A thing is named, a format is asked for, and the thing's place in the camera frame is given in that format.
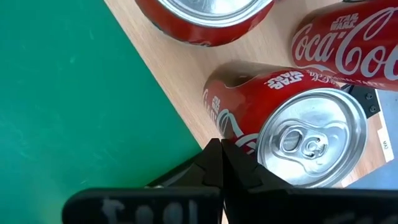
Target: wooden table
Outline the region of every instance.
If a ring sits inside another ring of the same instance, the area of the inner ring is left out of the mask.
[[[310,11],[338,0],[278,1],[266,19],[250,33],[215,48],[187,45],[163,35],[132,0],[105,2],[195,139],[204,147],[210,138],[221,137],[201,102],[203,85],[210,73],[230,60],[293,66],[288,46],[297,23]],[[368,123],[366,150],[354,171],[341,182],[342,187],[394,157],[382,112],[369,118]]]

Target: pull tab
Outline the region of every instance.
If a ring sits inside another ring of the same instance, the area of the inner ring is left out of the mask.
[[[316,159],[323,156],[327,148],[327,136],[304,125],[286,127],[279,139],[279,149],[288,157]]]

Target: red can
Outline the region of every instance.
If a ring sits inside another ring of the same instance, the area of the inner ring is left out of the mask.
[[[230,43],[260,23],[273,0],[136,0],[165,34],[207,47]]]
[[[339,2],[304,18],[292,39],[298,68],[398,91],[398,1]]]
[[[228,63],[210,76],[203,102],[225,138],[292,185],[337,183],[366,144],[361,105],[319,73]]]

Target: green surface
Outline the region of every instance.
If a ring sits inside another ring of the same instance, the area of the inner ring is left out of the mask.
[[[60,223],[199,150],[103,1],[0,1],[0,223]]]

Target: soda can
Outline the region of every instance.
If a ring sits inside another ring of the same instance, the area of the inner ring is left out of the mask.
[[[230,43],[267,15],[273,0],[136,0],[163,33],[207,47]]]
[[[205,84],[203,103],[225,138],[297,187],[339,182],[366,145],[361,105],[319,73],[227,63]]]
[[[398,1],[345,1],[318,9],[298,26],[291,54],[298,68],[398,91]]]

